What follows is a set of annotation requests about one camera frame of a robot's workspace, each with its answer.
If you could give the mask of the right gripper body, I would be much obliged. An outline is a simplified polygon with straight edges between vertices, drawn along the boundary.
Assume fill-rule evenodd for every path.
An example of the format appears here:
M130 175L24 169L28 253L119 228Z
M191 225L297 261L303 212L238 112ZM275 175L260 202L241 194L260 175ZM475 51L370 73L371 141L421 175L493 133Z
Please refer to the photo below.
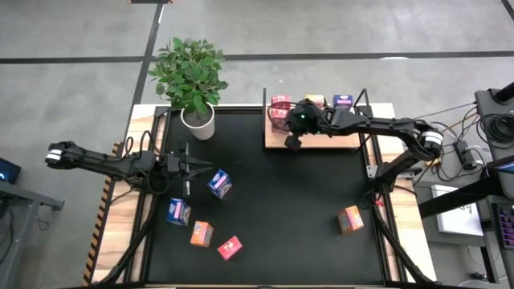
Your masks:
M301 100L295 104L285 118L290 136L285 139L285 146L289 149L300 149L300 137L305 134L326 134L332 136L335 128L328 122L324 112L311 100Z

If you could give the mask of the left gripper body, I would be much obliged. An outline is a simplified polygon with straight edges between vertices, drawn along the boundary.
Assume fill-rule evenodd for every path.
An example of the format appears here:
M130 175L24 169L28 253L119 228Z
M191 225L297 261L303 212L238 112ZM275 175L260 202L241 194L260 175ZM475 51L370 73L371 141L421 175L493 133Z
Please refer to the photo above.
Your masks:
M177 155L171 152L167 158L166 172L169 180L182 180L182 196L190 197L190 147L188 142L181 142L178 146Z

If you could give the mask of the orange cereal box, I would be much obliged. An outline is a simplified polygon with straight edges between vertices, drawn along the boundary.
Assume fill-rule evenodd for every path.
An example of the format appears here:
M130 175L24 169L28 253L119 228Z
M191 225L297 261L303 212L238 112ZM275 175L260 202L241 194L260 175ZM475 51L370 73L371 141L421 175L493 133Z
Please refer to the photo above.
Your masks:
M342 234L347 234L364 227L364 222L357 206L344 208L337 214Z
M326 100L323 95L306 94L304 98L312 101L319 109L323 109L326 105Z
M196 221L194 223L190 244L194 246L208 247L214 233L213 226L208 222Z

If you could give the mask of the blue cereal box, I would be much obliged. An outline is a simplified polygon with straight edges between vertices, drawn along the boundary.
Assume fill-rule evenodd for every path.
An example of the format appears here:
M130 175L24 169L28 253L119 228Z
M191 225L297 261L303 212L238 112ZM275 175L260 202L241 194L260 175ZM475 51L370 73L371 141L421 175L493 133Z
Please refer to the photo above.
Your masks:
M332 106L335 109L342 109L345 111L349 111L353 106L353 96L352 95L334 95L332 98Z
M223 199L225 194L232 187L230 176L223 170L219 170L208 182L210 191L219 199Z
M179 226L187 226L190 217L190 206L182 199L171 198L166 221Z

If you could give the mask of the wooden shelf board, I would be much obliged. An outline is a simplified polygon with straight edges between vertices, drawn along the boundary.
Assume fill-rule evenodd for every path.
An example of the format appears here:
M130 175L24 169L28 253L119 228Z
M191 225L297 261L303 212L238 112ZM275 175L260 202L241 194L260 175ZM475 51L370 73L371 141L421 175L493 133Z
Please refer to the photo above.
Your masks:
M291 133L273 133L271 130L270 116L271 108L267 106L266 148L285 149L285 139L287 136L290 136ZM325 134L305 134L300 137L300 140L302 141L302 149L357 149L361 144L357 134L333 137L329 137Z

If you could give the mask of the white plant pot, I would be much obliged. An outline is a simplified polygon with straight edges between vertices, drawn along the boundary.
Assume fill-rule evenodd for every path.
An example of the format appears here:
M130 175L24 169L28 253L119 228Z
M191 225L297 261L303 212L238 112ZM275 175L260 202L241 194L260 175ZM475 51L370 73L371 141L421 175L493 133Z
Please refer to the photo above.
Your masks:
M196 113L195 121L191 124L192 116L188 116L186 110L183 108L180 112L182 123L190 130L190 132L199 140L210 139L215 132L215 111L214 106L207 103L208 113L205 116L200 116Z

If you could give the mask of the green leafy plant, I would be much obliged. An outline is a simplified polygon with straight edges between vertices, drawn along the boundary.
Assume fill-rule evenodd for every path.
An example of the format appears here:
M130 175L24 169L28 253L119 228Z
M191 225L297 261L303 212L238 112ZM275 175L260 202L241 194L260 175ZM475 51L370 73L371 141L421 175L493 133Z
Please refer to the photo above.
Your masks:
M205 39L174 37L158 50L148 75L156 83L156 94L173 108L205 116L208 106L219 102L219 92L228 88L219 79L223 61L223 50Z

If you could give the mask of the yellow black hazard strip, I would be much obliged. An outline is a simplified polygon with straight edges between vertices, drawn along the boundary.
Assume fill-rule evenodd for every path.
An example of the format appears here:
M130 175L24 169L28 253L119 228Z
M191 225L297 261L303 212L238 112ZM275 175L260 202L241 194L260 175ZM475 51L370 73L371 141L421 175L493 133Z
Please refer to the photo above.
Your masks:
M108 236L108 215L115 186L116 181L111 177L105 178L81 281L82 287L101 281L117 263L116 252L112 253L112 238Z

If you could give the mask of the black power adapter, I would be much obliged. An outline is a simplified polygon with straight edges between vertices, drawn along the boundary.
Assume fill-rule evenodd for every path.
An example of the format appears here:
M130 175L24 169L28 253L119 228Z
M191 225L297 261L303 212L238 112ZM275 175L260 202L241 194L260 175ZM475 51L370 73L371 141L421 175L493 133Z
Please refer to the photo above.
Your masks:
M475 162L475 158L469 149L469 145L465 140L456 141L453 144L453 147L463 170L473 170L478 167L478 164Z

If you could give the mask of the blue-lit screen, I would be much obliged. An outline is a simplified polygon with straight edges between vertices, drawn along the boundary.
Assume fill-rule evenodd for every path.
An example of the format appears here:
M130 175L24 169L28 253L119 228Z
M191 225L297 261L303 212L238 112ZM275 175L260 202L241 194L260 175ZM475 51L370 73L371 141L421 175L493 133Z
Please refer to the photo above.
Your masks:
M20 166L0 158L0 181L14 184L17 181L21 170Z

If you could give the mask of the black metal beam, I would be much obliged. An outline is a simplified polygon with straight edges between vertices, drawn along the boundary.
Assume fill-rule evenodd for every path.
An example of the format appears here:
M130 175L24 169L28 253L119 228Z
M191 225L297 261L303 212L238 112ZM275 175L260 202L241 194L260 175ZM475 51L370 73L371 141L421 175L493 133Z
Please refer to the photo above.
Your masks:
M500 202L514 205L514 199L504 194L498 176L480 179L470 185L451 191L439 197L420 203L418 210L421 219L457 209L461 206L476 203L487 197L493 197Z

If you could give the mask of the grey desk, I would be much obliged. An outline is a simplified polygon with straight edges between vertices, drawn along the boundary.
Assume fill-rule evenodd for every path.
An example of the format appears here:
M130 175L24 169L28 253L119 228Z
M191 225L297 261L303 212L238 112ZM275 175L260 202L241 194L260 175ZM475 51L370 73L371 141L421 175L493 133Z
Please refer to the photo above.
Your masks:
M0 289L9 289L40 206L61 210L65 201L0 181Z

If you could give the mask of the white flat board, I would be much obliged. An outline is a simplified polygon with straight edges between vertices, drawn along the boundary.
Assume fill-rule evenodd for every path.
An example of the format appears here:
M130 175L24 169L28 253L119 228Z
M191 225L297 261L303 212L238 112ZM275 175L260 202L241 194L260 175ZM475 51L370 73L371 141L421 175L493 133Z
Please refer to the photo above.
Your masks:
M478 208L475 203L437 214L436 221L441 233L483 237Z

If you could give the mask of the grey metal stand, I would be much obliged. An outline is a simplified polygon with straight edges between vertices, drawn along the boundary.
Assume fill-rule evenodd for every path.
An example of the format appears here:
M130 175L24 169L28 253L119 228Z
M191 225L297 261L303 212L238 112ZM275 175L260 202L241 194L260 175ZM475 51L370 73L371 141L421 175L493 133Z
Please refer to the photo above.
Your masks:
M476 126L494 159L514 155L514 82L505 88L477 91L475 100L480 115Z

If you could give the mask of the computer keyboard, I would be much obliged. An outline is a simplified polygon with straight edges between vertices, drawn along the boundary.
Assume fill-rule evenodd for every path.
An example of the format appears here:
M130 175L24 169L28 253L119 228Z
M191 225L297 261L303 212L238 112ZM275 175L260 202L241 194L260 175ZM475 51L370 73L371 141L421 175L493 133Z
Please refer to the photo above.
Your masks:
M514 205L492 203L492 218L501 247L514 250Z

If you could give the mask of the black shelf end frame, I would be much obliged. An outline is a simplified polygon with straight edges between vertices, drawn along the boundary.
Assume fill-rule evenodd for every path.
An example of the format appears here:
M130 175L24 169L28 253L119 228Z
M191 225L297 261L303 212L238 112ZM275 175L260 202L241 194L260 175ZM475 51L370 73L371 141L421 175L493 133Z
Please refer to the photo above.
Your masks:
M373 109L369 102L369 95L366 88L363 88L354 101L353 110L358 116L365 116L371 118L373 116Z
M267 121L267 88L263 88L263 96L262 96L262 115L263 115L263 129L262 129L262 143L263 149L266 148L266 121Z

